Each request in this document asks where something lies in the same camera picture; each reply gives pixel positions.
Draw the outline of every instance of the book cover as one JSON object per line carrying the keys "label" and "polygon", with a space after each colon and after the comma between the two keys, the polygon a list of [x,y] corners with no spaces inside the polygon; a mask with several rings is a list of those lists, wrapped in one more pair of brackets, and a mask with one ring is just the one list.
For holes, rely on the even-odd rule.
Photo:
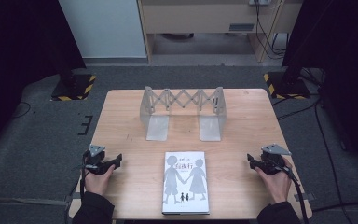
{"label": "book cover", "polygon": [[165,153],[163,214],[209,214],[203,151]]}

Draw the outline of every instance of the cable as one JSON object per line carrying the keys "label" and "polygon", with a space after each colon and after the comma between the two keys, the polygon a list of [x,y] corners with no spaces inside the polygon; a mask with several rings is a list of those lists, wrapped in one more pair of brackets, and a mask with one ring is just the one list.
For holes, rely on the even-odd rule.
{"label": "cable", "polygon": [[260,3],[258,2],[258,0],[255,0],[255,11],[256,11],[256,26],[255,26],[255,36],[257,37],[257,40],[258,42],[260,43],[260,45],[263,47],[264,51],[266,52],[267,56],[270,58],[270,59],[273,59],[273,60],[279,60],[279,59],[282,59],[283,57],[278,57],[278,58],[273,58],[269,55],[267,49],[266,49],[266,46],[261,42],[260,38],[258,37],[258,26],[260,26],[264,36],[266,37],[267,39],[267,44],[269,45],[269,47],[271,48],[272,52],[276,55],[279,55],[279,56],[282,56],[280,53],[277,53],[273,50],[273,47],[270,45],[269,43],[269,38],[267,37],[267,34],[266,32],[264,31],[263,29],[263,26],[261,25],[260,23],[260,19],[259,19],[259,15],[260,15]]}
{"label": "cable", "polygon": [[286,118],[288,118],[290,116],[293,116],[293,115],[298,114],[300,112],[306,111],[306,110],[308,110],[310,108],[313,108],[316,104],[318,104],[319,101],[321,101],[321,97],[319,97],[319,99],[316,102],[314,102],[312,105],[309,105],[309,106],[305,107],[304,109],[300,109],[300,110],[297,110],[295,112],[291,112],[289,114],[282,115],[280,117],[277,117],[277,119],[278,120],[286,119]]}
{"label": "cable", "polygon": [[81,198],[81,200],[83,200],[83,197],[84,197],[84,188],[86,187],[86,176],[90,173],[90,171],[88,171],[86,173],[87,153],[88,153],[88,151],[86,150],[83,153],[83,159],[82,159],[83,165],[81,168],[81,179],[80,179],[80,198]]}
{"label": "cable", "polygon": [[308,217],[307,217],[307,210],[305,210],[304,198],[302,196],[301,188],[300,188],[300,185],[298,184],[298,180],[295,177],[295,174],[293,174],[292,168],[287,167],[287,166],[282,167],[282,166],[280,166],[280,164],[278,164],[274,160],[269,160],[269,161],[271,163],[273,163],[275,166],[279,167],[282,171],[284,171],[289,176],[289,178],[293,181],[293,183],[295,183],[298,199],[300,201],[301,213],[303,216],[304,223],[309,224]]}
{"label": "cable", "polygon": [[312,212],[317,213],[317,212],[322,212],[324,210],[329,210],[329,209],[333,209],[333,208],[337,208],[337,207],[341,207],[341,206],[355,206],[355,205],[358,205],[358,202],[354,202],[354,203],[339,203],[339,204],[329,205],[329,206],[326,206],[326,207],[312,209]]}
{"label": "cable", "polygon": [[340,191],[340,189],[339,189],[338,180],[337,180],[336,168],[334,167],[334,163],[333,163],[333,159],[332,159],[332,157],[331,157],[330,149],[329,149],[329,147],[328,147],[328,145],[327,145],[327,142],[326,142],[326,139],[325,139],[325,136],[324,136],[324,130],[322,129],[321,122],[319,121],[318,106],[317,106],[317,105],[319,104],[320,99],[321,99],[321,98],[319,98],[319,100],[316,102],[316,104],[314,104],[314,111],[315,111],[316,121],[317,121],[317,123],[318,123],[319,131],[321,132],[322,138],[323,138],[323,140],[324,140],[324,146],[325,146],[325,148],[326,148],[327,155],[328,155],[328,158],[329,158],[329,160],[330,160],[331,169],[332,169],[332,171],[333,171],[333,176],[334,176],[334,181],[335,181],[335,183],[336,183],[337,196],[338,196],[338,199],[339,199],[340,207],[341,207],[341,209],[342,209],[342,212],[343,212],[344,215],[345,215],[345,218],[348,220],[349,223],[352,224],[351,219],[350,219],[350,217],[348,216],[347,210],[345,209],[345,206],[343,205],[343,202],[342,202],[341,191]]}
{"label": "cable", "polygon": [[50,199],[22,199],[22,198],[0,198],[0,203],[24,203],[37,205],[58,205],[65,206],[64,201],[56,201]]}
{"label": "cable", "polygon": [[[273,40],[272,40],[272,50],[282,51],[281,53],[284,54],[284,53],[286,52],[286,49],[275,49],[275,48],[274,48],[275,41],[276,41],[277,37],[278,37],[278,34],[275,34],[275,35],[274,35],[274,38],[273,38]],[[287,39],[286,39],[286,48],[287,48],[287,45],[288,45],[288,42],[289,42],[289,34],[287,34],[287,37],[286,37],[286,38],[287,38]]]}
{"label": "cable", "polygon": [[302,70],[304,70],[310,77],[304,77],[304,76],[300,75],[301,77],[310,81],[312,84],[314,84],[315,86],[318,86],[319,88],[322,87],[323,82],[318,80],[308,68],[302,68]]}
{"label": "cable", "polygon": [[21,118],[22,116],[28,114],[28,112],[30,112],[30,110],[31,110],[31,105],[30,105],[30,104],[28,104],[28,103],[26,103],[26,102],[23,102],[23,101],[21,101],[20,104],[28,105],[28,109],[27,109],[27,111],[25,111],[25,112],[22,113],[21,115],[12,117],[13,119]]}
{"label": "cable", "polygon": [[326,72],[322,68],[319,68],[319,70],[322,72],[321,82],[324,83]]}
{"label": "cable", "polygon": [[288,99],[290,99],[290,98],[284,98],[284,99],[282,99],[282,100],[280,100],[280,101],[278,101],[278,102],[272,104],[272,106],[275,106],[275,105],[277,105],[277,104],[280,104],[281,102],[286,101],[286,100],[288,100]]}
{"label": "cable", "polygon": [[289,38],[290,38],[290,33],[286,34],[286,49],[287,47],[289,47]]}
{"label": "cable", "polygon": [[[71,191],[69,192],[69,196],[72,197],[72,195],[74,194],[74,191],[76,189],[77,186],[77,182],[74,184],[74,186],[72,187]],[[63,212],[63,218],[64,218],[64,223],[67,224],[68,223],[68,217],[69,217],[69,208],[71,206],[72,200],[70,200],[69,202],[67,202],[66,207],[65,207],[65,211]]]}

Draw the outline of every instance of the hand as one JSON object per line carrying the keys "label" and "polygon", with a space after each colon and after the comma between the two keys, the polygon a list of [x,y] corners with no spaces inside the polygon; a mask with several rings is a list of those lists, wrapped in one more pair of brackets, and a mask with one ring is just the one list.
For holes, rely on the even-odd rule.
{"label": "hand", "polygon": [[[290,164],[286,158],[283,159],[285,165],[289,168],[292,168],[292,164]],[[255,167],[255,170],[263,179],[264,184],[266,185],[267,190],[272,197],[272,204],[286,202],[290,185],[292,184],[292,180],[289,178],[289,176],[283,171],[280,171],[276,175],[266,175],[263,170],[258,167]]]}
{"label": "hand", "polygon": [[90,171],[86,174],[85,187],[86,191],[103,196],[106,193],[109,177],[113,173],[115,165],[111,165],[103,175],[95,175]]}

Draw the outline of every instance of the white cabinet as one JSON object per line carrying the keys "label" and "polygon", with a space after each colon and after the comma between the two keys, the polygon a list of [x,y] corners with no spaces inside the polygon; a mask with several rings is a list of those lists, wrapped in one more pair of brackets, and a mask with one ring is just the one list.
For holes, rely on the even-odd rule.
{"label": "white cabinet", "polygon": [[59,0],[83,58],[146,58],[136,0]]}

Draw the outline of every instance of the yellow black hazard tape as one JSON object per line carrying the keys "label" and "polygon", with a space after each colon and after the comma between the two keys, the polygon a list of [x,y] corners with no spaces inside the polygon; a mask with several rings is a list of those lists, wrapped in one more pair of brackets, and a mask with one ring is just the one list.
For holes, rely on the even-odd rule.
{"label": "yellow black hazard tape", "polygon": [[271,79],[269,78],[269,74],[264,74],[264,80],[267,83],[267,87],[269,90],[269,94],[272,98],[279,98],[279,99],[307,99],[306,95],[303,94],[281,94],[277,93],[275,87],[273,86]]}
{"label": "yellow black hazard tape", "polygon": [[96,76],[78,76],[78,77],[86,77],[86,80],[81,80],[81,86],[83,89],[79,91],[79,94],[70,95],[67,93],[63,93],[62,95],[51,96],[52,101],[71,101],[71,100],[85,100],[92,89],[92,85],[94,84]]}

